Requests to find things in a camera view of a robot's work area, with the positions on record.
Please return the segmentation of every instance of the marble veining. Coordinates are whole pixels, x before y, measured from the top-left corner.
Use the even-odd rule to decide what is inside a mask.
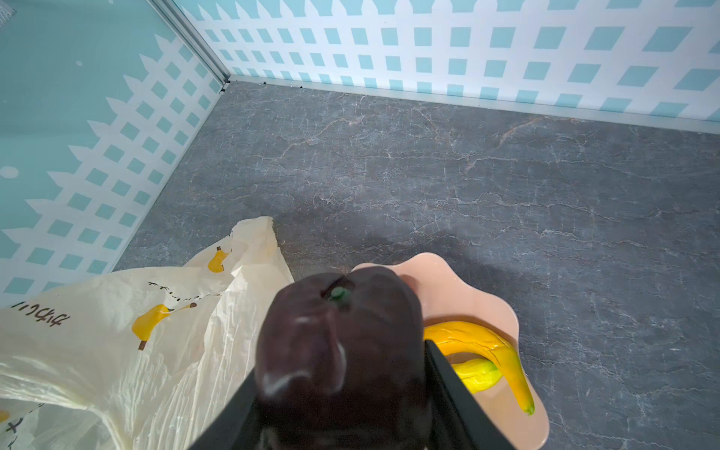
[[[720,136],[233,83],[117,269],[270,215],[296,279],[432,251],[509,302],[545,449],[720,448]]]

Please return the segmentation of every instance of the plastic bag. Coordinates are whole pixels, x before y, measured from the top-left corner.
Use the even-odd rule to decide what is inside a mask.
[[[185,449],[252,369],[267,308],[289,283],[272,219],[260,217],[239,222],[184,267],[55,288],[0,315],[0,397],[85,410],[72,426],[61,418],[37,426],[35,439],[57,435],[48,448],[79,448],[69,430],[84,423],[90,431],[89,411],[118,449]],[[104,446],[96,434],[80,438]]]

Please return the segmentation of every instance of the yellow banana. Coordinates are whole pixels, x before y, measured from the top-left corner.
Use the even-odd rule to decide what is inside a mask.
[[[212,257],[210,262],[207,264],[207,268],[210,269],[211,272],[215,272],[216,274],[219,274],[225,268],[222,266],[222,261],[228,257],[229,253],[226,253],[222,251],[221,247],[216,248],[217,253],[215,256]]]
[[[490,389],[503,376],[492,361],[485,358],[453,364],[452,368],[471,394]]]
[[[500,370],[520,408],[535,412],[535,402],[525,380],[520,356],[512,345],[486,327],[469,322],[445,322],[425,328],[425,339],[433,341],[443,355],[474,353],[491,360]]]

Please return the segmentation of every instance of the blue and white lattice wallpaper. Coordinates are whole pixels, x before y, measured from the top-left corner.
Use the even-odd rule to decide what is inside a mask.
[[[219,98],[146,0],[6,0],[0,307],[112,270]]]
[[[716,0],[176,0],[234,73],[720,121]]]

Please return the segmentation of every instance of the dark purple fruit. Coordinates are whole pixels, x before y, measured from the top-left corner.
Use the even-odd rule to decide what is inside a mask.
[[[431,425],[420,302],[382,267],[278,292],[255,380],[275,450],[422,450]]]

